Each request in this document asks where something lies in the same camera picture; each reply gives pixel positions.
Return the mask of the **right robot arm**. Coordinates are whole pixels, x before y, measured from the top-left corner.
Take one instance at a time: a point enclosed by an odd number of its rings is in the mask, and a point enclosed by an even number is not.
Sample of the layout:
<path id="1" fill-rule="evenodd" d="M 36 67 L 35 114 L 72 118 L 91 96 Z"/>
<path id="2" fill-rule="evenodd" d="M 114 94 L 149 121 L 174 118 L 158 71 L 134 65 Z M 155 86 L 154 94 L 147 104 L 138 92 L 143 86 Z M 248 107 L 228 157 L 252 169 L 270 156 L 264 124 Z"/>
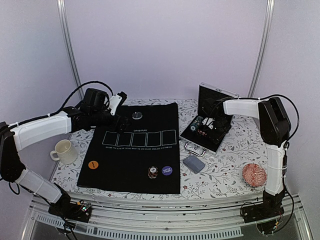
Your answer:
<path id="1" fill-rule="evenodd" d="M 239 115 L 259 120 L 260 136 L 267 150 L 267 178 L 262 203 L 255 207 L 244 207 L 243 215 L 254 218 L 269 218 L 283 214 L 282 200 L 287 193 L 285 175 L 287 171 L 287 149 L 289 147 L 291 122 L 279 95 L 264 98 L 209 99 L 201 107 L 207 118 L 213 119 L 213 129 L 206 124 L 205 133 L 212 139 L 224 132 L 226 116 Z"/>

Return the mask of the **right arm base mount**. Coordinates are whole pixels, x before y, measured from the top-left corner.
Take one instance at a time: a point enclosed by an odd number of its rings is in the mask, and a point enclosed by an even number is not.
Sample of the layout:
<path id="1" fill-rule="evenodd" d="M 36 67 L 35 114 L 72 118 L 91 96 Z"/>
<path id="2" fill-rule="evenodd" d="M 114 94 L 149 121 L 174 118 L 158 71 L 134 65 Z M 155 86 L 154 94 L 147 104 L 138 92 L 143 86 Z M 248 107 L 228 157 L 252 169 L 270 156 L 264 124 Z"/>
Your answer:
<path id="1" fill-rule="evenodd" d="M 279 227 L 285 213 L 282 204 L 269 208 L 265 203 L 245 202 L 239 210 L 245 223 L 263 221 L 257 224 L 257 229 L 264 235 L 274 233 Z"/>

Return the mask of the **clear acrylic dealer button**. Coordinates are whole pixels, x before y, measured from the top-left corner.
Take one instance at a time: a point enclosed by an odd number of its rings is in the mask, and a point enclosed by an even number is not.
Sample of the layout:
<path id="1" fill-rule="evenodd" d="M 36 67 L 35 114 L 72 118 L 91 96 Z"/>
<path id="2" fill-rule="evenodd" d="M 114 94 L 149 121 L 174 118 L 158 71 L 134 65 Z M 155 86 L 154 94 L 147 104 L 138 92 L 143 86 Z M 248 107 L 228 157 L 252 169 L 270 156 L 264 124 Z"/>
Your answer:
<path id="1" fill-rule="evenodd" d="M 135 111 L 132 113 L 133 120 L 140 120 L 143 117 L 143 114 L 139 111 Z"/>

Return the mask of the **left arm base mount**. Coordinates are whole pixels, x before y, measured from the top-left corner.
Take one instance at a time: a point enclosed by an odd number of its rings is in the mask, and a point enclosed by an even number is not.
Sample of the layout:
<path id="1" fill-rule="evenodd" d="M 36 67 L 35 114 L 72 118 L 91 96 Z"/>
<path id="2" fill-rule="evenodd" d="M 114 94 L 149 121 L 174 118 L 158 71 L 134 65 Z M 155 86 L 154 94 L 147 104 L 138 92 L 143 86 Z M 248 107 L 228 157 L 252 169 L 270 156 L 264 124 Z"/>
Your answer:
<path id="1" fill-rule="evenodd" d="M 80 200 L 78 202 L 51 203 L 48 213 L 61 217 L 63 220 L 75 220 L 88 223 L 92 214 L 92 204 Z"/>

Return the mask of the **orange big blind button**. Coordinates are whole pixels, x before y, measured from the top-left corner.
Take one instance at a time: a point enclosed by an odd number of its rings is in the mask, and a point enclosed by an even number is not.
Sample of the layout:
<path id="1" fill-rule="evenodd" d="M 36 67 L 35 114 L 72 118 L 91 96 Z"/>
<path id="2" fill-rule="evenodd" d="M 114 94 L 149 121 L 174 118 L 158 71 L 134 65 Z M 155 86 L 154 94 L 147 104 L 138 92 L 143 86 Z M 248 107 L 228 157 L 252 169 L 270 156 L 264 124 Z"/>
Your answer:
<path id="1" fill-rule="evenodd" d="M 95 170 L 99 167 L 99 163 L 95 160 L 92 160 L 88 163 L 88 167 L 91 169 L 91 170 Z"/>

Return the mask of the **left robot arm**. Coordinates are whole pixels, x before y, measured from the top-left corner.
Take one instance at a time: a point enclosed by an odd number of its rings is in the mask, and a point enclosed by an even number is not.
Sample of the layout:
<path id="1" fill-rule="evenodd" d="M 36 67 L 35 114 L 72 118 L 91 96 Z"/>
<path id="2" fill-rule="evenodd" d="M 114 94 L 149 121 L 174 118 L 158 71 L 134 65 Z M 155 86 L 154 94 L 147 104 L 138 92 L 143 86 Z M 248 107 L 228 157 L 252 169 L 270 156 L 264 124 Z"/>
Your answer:
<path id="1" fill-rule="evenodd" d="M 20 123 L 0 124 L 0 176 L 9 183 L 26 188 L 49 203 L 49 212 L 62 219 L 79 218 L 87 210 L 71 202 L 69 194 L 55 183 L 27 168 L 19 151 L 37 142 L 80 130 L 110 127 L 120 133 L 128 125 L 127 117 L 117 115 L 127 95 L 124 92 L 108 96 L 104 91 L 88 88 L 84 99 L 76 106 L 62 106 L 56 113 Z"/>

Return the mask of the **orange black poker chip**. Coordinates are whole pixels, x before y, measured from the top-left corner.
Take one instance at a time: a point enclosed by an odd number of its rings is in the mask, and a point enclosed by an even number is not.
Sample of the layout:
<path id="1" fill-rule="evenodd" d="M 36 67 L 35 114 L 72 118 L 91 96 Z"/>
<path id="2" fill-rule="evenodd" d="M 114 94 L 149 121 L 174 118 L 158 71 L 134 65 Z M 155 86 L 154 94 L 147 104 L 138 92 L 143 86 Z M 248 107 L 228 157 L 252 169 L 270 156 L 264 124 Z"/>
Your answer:
<path id="1" fill-rule="evenodd" d="M 150 179 L 156 179 L 158 177 L 158 168 L 155 166 L 151 166 L 148 169 L 147 175 Z"/>

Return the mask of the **purple small blind button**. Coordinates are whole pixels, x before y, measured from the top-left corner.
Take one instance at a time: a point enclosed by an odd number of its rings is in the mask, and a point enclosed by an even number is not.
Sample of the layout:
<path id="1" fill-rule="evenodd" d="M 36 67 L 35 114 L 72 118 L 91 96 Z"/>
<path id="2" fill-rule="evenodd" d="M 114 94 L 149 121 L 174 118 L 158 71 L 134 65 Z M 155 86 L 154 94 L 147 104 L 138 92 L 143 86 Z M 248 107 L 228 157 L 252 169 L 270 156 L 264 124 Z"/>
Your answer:
<path id="1" fill-rule="evenodd" d="M 164 175 L 164 176 L 170 176 L 172 173 L 173 173 L 173 168 L 171 166 L 164 166 L 162 169 L 161 169 L 161 173 Z"/>

